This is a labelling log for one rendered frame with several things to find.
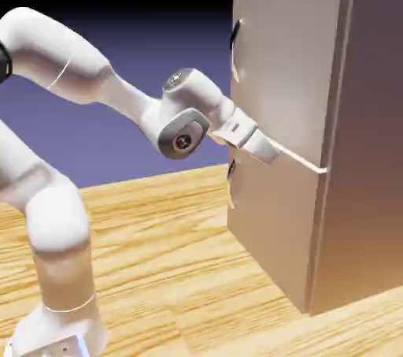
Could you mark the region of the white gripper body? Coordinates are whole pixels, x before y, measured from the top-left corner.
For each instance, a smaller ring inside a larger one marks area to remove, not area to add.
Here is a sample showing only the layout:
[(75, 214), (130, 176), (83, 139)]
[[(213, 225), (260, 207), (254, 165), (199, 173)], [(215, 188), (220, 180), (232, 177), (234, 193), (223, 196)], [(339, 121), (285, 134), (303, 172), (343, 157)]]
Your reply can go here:
[(259, 128), (242, 145), (241, 151), (265, 164), (271, 164), (279, 155), (279, 149)]

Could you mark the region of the short cabinet door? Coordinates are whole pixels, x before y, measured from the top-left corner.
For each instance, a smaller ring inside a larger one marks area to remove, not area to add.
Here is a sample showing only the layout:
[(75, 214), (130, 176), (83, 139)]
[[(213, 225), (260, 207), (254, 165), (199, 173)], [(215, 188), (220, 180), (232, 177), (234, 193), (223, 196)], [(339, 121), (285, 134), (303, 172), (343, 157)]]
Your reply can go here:
[(247, 154), (233, 158), (235, 208), (228, 209), (227, 227), (292, 304), (306, 312), (320, 175), (286, 155), (270, 165)]

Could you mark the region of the tall cabinet door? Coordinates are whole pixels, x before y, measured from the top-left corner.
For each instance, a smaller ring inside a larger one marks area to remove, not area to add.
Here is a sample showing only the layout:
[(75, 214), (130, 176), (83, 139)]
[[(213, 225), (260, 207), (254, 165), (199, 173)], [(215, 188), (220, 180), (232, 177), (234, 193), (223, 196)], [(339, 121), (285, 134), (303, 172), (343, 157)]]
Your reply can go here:
[(322, 159), (342, 0), (234, 0), (234, 100), (282, 147)]

